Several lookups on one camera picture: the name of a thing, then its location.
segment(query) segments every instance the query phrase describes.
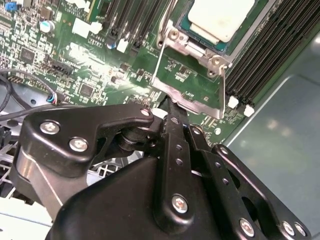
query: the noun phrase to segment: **integrated circuit chip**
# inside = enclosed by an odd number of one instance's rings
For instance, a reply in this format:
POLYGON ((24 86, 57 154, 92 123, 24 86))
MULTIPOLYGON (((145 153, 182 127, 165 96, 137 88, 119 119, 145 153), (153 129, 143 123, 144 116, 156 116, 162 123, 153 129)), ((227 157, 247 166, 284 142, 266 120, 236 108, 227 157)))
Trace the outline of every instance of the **integrated circuit chip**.
POLYGON ((86 85, 86 84, 82 84, 81 88, 80 88, 80 94, 84 97, 91 97, 92 93, 94 92, 93 87, 86 85))
POLYGON ((129 66, 125 63, 121 63, 120 64, 120 69, 122 69, 123 71, 127 71, 129 69, 129 66))
POLYGON ((32 64, 35 59, 35 53, 23 47, 19 59, 26 64, 32 64))

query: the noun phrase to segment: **ram slot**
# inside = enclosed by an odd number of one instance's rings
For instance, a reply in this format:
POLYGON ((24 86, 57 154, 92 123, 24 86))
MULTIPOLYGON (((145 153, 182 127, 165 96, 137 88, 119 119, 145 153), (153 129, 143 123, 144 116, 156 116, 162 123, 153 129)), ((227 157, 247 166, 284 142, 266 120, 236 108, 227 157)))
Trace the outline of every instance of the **ram slot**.
POLYGON ((161 4, 163 3, 164 0, 155 0, 153 1, 153 5, 142 25, 142 27, 140 28, 140 30, 138 31, 134 44, 133 44, 133 48, 138 51, 143 40, 146 38, 147 33, 149 32, 150 28, 153 25, 153 22, 155 20, 156 14, 161 6, 161 4))
POLYGON ((281 20, 279 17, 283 16, 288 12, 288 6, 290 3, 282 3, 276 12, 270 16, 270 19, 262 29, 261 33, 256 37, 253 41, 247 52, 242 56, 242 59, 234 66, 231 70, 231 73, 227 77, 227 90, 229 94, 232 94, 233 90, 238 89, 243 82, 239 81, 239 78, 242 76, 243 72, 249 68, 248 66, 252 64, 252 59, 259 52, 262 45, 261 43, 268 40, 270 35, 273 34, 275 27, 278 22, 281 20))
POLYGON ((119 38, 121 33, 125 30, 130 11, 135 3, 135 0, 126 0, 124 7, 121 11, 117 23, 113 26, 111 34, 115 38, 119 38))
POLYGON ((125 34, 127 35, 128 33, 130 33, 130 39, 133 39, 136 36, 135 33, 137 32, 137 30, 139 30, 139 23, 141 21, 141 18, 143 17, 143 13, 146 10, 147 3, 148 0, 141 0, 138 5, 137 12, 135 13, 132 19, 132 23, 129 25, 128 30, 125 34))
POLYGON ((261 66, 266 62, 266 59, 272 59, 275 56, 272 56, 274 48, 281 45, 282 39, 286 38, 287 25, 294 21, 297 16, 303 11, 303 7, 300 2, 295 7, 290 9, 289 14, 283 18, 275 28, 275 31, 267 39, 267 41, 262 45, 261 50, 251 59, 252 63, 250 65, 250 70, 246 74, 243 74, 240 79, 244 80, 245 83, 237 87, 237 92, 240 96, 245 97, 246 94, 260 81, 259 78, 256 78, 256 71, 259 71, 261 66))
POLYGON ((304 24, 303 26, 299 26, 299 28, 301 29, 301 32, 299 31, 296 35, 295 38, 296 39, 291 39, 291 42, 286 44, 285 48, 282 48, 282 54, 279 54, 278 59, 275 60, 275 62, 277 63, 278 67, 274 67, 272 70, 268 70, 267 67, 265 67, 262 71, 262 76, 260 77, 261 79, 263 79, 262 82, 259 83, 259 85, 252 90, 249 95, 248 95, 248 99, 254 99, 259 92, 265 87, 265 85, 268 83, 268 81, 270 80, 270 78, 278 71, 279 67, 286 61, 286 59, 290 56, 290 54, 299 46, 299 44, 302 42, 302 40, 304 39, 304 37, 310 33, 310 31, 316 26, 316 24, 320 21, 320 14, 318 14, 318 12, 320 11, 320 8, 313 8, 314 10, 308 13, 309 20, 307 22, 307 24, 304 24))
POLYGON ((113 0, 112 3, 110 4, 108 10, 106 11, 106 18, 103 22, 103 28, 104 29, 109 29, 116 14, 117 14, 117 10, 120 4, 120 0, 113 0))
POLYGON ((264 66, 270 68, 268 62, 278 57, 276 49, 283 48, 283 44, 289 42, 293 37, 292 34, 288 34, 288 28, 297 29, 296 25, 304 19, 300 14, 305 10, 305 6, 307 6, 307 3, 300 4, 299 2, 295 9, 291 9, 286 18, 277 26, 277 29, 274 34, 272 34, 271 38, 268 39, 266 47, 257 54, 258 57, 254 59, 255 65, 251 66, 249 74, 243 76, 244 79, 249 79, 250 81, 238 89, 238 92, 242 97, 247 98, 247 95, 252 89, 262 81, 261 78, 257 77, 259 71, 263 69, 264 66))

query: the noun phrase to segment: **wire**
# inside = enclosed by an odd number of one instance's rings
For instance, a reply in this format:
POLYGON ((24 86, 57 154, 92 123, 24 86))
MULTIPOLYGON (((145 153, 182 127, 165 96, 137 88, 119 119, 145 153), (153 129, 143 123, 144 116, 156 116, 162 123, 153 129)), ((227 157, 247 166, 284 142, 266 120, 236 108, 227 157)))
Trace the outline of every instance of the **wire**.
POLYGON ((52 104, 46 104, 41 106, 36 106, 31 109, 17 111, 10 114, 0 115, 0 122, 2 121, 8 121, 11 119, 19 118, 25 115, 38 113, 42 111, 50 111, 50 110, 59 110, 59 109, 75 109, 75 108, 83 108, 81 105, 71 105, 71 104, 61 104, 59 106, 55 106, 52 104))
POLYGON ((4 82, 5 88, 6 88, 5 97, 3 99, 3 102, 0 105, 0 112, 2 112, 6 108, 6 106, 8 105, 8 102, 10 100, 10 95, 11 95, 11 92, 12 92, 12 86, 11 86, 9 80, 6 79, 5 77, 3 77, 2 75, 0 75, 0 80, 4 82))
POLYGON ((4 69, 0 69, 0 74, 6 74, 6 73, 19 73, 19 74, 23 74, 26 75, 29 78, 32 78, 36 81, 38 81, 39 83, 41 83, 53 96, 55 99, 57 99, 58 95, 56 93, 56 91, 50 87, 45 81, 43 81, 41 78, 27 72, 27 71, 23 71, 20 69, 13 69, 13 68, 4 68, 4 69))
POLYGON ((15 88, 13 87, 12 83, 9 81, 11 85, 11 97, 16 101, 17 104, 20 105, 21 108, 23 109, 31 109, 31 106, 26 103, 16 92, 15 88))

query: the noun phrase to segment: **hole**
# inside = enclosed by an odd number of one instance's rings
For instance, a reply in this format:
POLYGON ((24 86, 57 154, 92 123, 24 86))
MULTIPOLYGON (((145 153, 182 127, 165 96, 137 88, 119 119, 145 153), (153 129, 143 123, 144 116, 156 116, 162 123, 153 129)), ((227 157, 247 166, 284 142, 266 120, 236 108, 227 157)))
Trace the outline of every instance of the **hole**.
POLYGON ((230 174, 230 176, 231 176, 231 179, 232 179, 235 187, 236 187, 237 189, 239 189, 240 186, 241 186, 241 183, 240 183, 239 179, 238 179, 231 171, 228 170, 228 172, 229 172, 229 174, 230 174))
POLYGON ((257 210, 256 206, 252 203, 252 201, 249 198, 247 198, 245 196, 243 196, 241 199, 242 199, 242 201, 245 205, 245 208, 247 209, 252 221, 254 221, 254 223, 261 230, 261 226, 260 226, 259 219, 258 219, 258 210, 257 210))
POLYGON ((228 154, 227 149, 225 149, 223 146, 220 147, 221 152, 223 152, 224 154, 228 154))
POLYGON ((171 121, 174 122, 175 124, 179 124, 179 120, 176 117, 172 117, 171 121))
POLYGON ((222 179, 222 182, 223 182, 225 185, 229 185, 229 181, 228 181, 226 178, 223 178, 223 179, 222 179))
POLYGON ((108 165, 107 169, 112 172, 115 172, 117 170, 116 166, 114 166, 114 165, 108 165))
POLYGON ((182 166, 182 165, 184 164, 184 162, 183 162, 180 158, 177 158, 177 159, 175 160, 175 163, 176 163, 177 165, 179 165, 179 166, 182 166))
POLYGON ((141 113, 145 116, 150 116, 150 112, 147 109, 141 109, 141 113))
POLYGON ((11 120, 7 121, 6 124, 8 125, 8 127, 14 128, 19 125, 19 122, 17 120, 11 119, 11 120))
POLYGON ((182 150, 182 146, 180 146, 179 144, 175 145, 176 149, 178 149, 179 151, 182 150))

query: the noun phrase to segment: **black dimm slot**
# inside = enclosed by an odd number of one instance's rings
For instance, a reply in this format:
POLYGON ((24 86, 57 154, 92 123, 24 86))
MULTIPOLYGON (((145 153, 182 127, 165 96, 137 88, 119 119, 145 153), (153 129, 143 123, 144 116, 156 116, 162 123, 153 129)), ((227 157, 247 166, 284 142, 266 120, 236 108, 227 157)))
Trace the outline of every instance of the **black dimm slot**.
POLYGON ((313 27, 316 26, 318 21, 320 21, 320 15, 314 11, 313 15, 309 18, 310 23, 308 24, 308 26, 303 26, 303 33, 300 33, 298 36, 296 36, 297 38, 299 38, 298 41, 294 42, 294 39, 292 39, 291 41, 294 43, 294 45, 287 44, 285 49, 282 51, 285 54, 280 54, 279 55, 280 59, 276 61, 278 63, 278 67, 275 67, 273 70, 264 72, 264 74, 261 76, 263 81, 260 82, 259 85, 250 93, 250 95, 248 96, 249 99, 253 100, 259 94, 259 92, 268 83, 270 78, 278 71, 280 66, 286 61, 287 57, 289 57, 290 54, 296 49, 296 47, 299 46, 304 36, 308 34, 313 27))
POLYGON ((251 58, 253 57, 252 55, 257 54, 259 48, 261 47, 261 39, 264 39, 266 37, 268 38, 272 34, 274 30, 273 26, 277 25, 278 16, 281 16, 283 12, 287 10, 286 7, 287 6, 285 4, 281 4, 276 12, 270 16, 270 19, 263 27, 262 32, 256 37, 244 56, 242 56, 242 59, 246 60, 240 60, 240 62, 238 62, 237 65, 232 69, 231 73, 226 79, 228 89, 232 88, 234 84, 237 83, 238 76, 241 76, 241 73, 245 70, 244 65, 248 66, 248 64, 250 64, 251 58))
POLYGON ((143 13, 146 10, 147 2, 148 2, 148 0, 141 0, 139 5, 138 5, 137 12, 135 13, 135 15, 134 15, 134 17, 132 19, 132 23, 129 25, 129 28, 128 28, 128 31, 127 31, 128 33, 131 34, 130 38, 134 37, 135 32, 139 27, 139 23, 141 21, 143 13))
POLYGON ((113 19, 115 18, 117 14, 117 9, 119 7, 120 0, 113 0, 111 5, 109 6, 107 12, 106 12, 106 18, 103 23, 103 27, 105 29, 109 29, 113 19))
POLYGON ((245 60, 241 60, 240 63, 238 63, 237 66, 229 74, 227 78, 229 79, 227 82, 228 90, 236 90, 239 88, 239 86, 244 84, 242 81, 239 81, 238 78, 240 78, 242 76, 242 73, 250 67, 252 59, 256 54, 258 54, 259 50, 262 47, 261 42, 265 42, 268 40, 268 38, 270 37, 270 35, 272 35, 276 26, 278 25, 278 22, 285 17, 285 15, 288 13, 288 9, 290 9, 291 7, 292 5, 289 6, 287 2, 286 4, 282 3, 278 7, 277 11, 270 16, 270 20, 267 22, 266 26, 264 26, 262 32, 257 36, 257 38, 250 46, 250 49, 242 57, 245 60))
POLYGON ((253 89, 253 87, 257 84, 257 82, 260 81, 260 79, 257 78, 256 71, 259 71, 263 67, 263 64, 266 64, 265 59, 273 59, 275 57, 274 48, 275 46, 279 47, 281 45, 282 37, 286 34, 287 31, 286 25, 296 20, 297 16, 304 10, 303 6, 301 6, 300 3, 301 2, 298 2, 295 8, 290 9, 290 13, 286 16, 286 18, 281 20, 276 26, 276 30, 273 32, 271 38, 269 38, 267 42, 264 43, 265 46, 263 47, 262 51, 260 51, 253 58, 254 65, 251 65, 250 71, 242 76, 242 79, 246 80, 245 84, 237 89, 238 93, 242 97, 245 98, 247 96, 247 93, 249 93, 249 91, 253 89))
POLYGON ((243 73, 250 71, 252 65, 256 64, 255 58, 259 54, 261 48, 264 44, 268 44, 271 42, 269 41, 269 38, 274 34, 274 31, 277 29, 279 22, 285 18, 288 11, 296 2, 297 0, 293 1, 291 5, 282 3, 282 5, 279 6, 278 11, 273 16, 271 16, 271 19, 268 22, 270 23, 268 24, 268 27, 264 27, 263 33, 255 39, 255 42, 251 46, 250 52, 248 52, 244 56, 247 61, 242 61, 242 63, 237 66, 238 69, 230 74, 229 78, 235 79, 233 85, 228 84, 228 88, 232 87, 232 90, 235 91, 235 93, 238 93, 240 87, 247 83, 249 79, 243 79, 243 73))
POLYGON ((248 98, 248 94, 250 94, 250 92, 252 90, 254 90, 255 86, 259 84, 259 82, 261 82, 261 78, 259 77, 261 74, 263 74, 262 71, 266 71, 266 67, 270 68, 270 66, 272 66, 271 64, 278 64, 275 61, 275 58, 277 58, 277 56, 279 56, 278 54, 279 51, 281 51, 281 49, 283 49, 285 44, 288 44, 288 42, 291 41, 291 39, 294 37, 292 34, 288 35, 288 30, 291 29, 297 29, 297 27, 299 26, 299 23, 301 23, 304 19, 304 17, 300 15, 300 13, 303 14, 303 11, 306 11, 305 6, 301 6, 301 5, 297 5, 296 6, 298 8, 297 11, 292 10, 290 11, 290 15, 288 16, 288 18, 280 25, 278 26, 279 29, 279 33, 278 35, 276 35, 275 39, 278 39, 278 41, 270 41, 272 43, 272 46, 268 49, 268 52, 260 52, 259 55, 261 55, 263 57, 263 59, 257 59, 256 61, 259 63, 262 63, 262 66, 260 67, 261 64, 259 64, 257 67, 254 68, 254 70, 251 72, 249 78, 251 79, 251 83, 247 84, 245 86, 244 89, 240 89, 239 94, 244 97, 244 98, 248 98))
POLYGON ((292 27, 290 26, 290 32, 293 31, 293 34, 290 34, 290 37, 285 39, 285 42, 283 42, 281 45, 277 45, 276 48, 272 51, 273 54, 269 57, 269 61, 266 62, 264 64, 264 68, 260 69, 259 72, 255 75, 255 77, 257 79, 262 79, 262 81, 259 81, 257 83, 257 85, 252 88, 250 90, 250 92, 246 93, 246 98, 248 99, 253 99, 254 96, 265 86, 265 84, 268 82, 269 78, 265 78, 266 74, 269 75, 270 73, 270 66, 276 66, 274 67, 274 69, 279 69, 279 67, 281 66, 281 62, 282 59, 285 56, 288 56, 290 53, 292 53, 295 48, 292 46, 293 45, 297 45, 300 43, 300 40, 297 41, 297 35, 300 35, 300 30, 304 25, 306 24, 306 22, 304 21, 304 19, 308 19, 308 15, 310 15, 310 13, 314 13, 313 9, 314 9, 314 5, 310 4, 307 9, 304 9, 304 15, 303 16, 299 16, 299 18, 296 18, 297 21, 297 26, 292 27))
POLYGON ((135 3, 135 0, 127 0, 125 2, 120 18, 118 19, 117 25, 115 26, 117 28, 116 36, 121 35, 121 33, 125 30, 127 19, 129 17, 130 11, 134 3, 135 3))
POLYGON ((147 18, 146 18, 145 22, 143 23, 142 28, 139 30, 139 32, 136 36, 136 41, 134 43, 134 45, 136 47, 140 47, 141 42, 145 39, 149 29, 151 28, 151 26, 153 24, 153 21, 156 17, 156 14, 157 14, 162 2, 163 2, 163 0, 153 1, 153 5, 151 7, 151 10, 149 11, 147 18))

